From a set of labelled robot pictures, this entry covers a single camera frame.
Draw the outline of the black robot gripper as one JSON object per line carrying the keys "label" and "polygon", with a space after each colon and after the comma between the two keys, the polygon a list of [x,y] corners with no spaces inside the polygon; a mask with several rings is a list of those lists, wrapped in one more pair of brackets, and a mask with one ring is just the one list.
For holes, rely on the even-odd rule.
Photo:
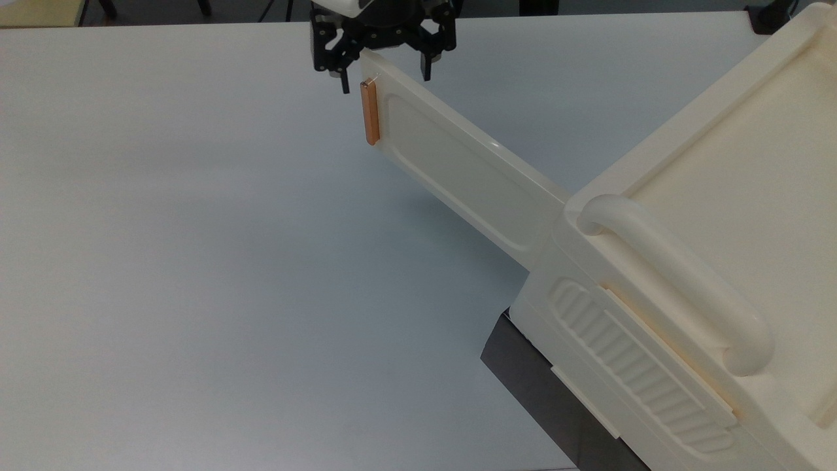
{"label": "black robot gripper", "polygon": [[348,68],[362,48],[379,50],[407,44],[420,53],[422,80],[432,77],[432,65],[456,48],[452,1],[350,1],[355,17],[320,5],[310,11],[311,56],[314,69],[338,78],[350,93]]}

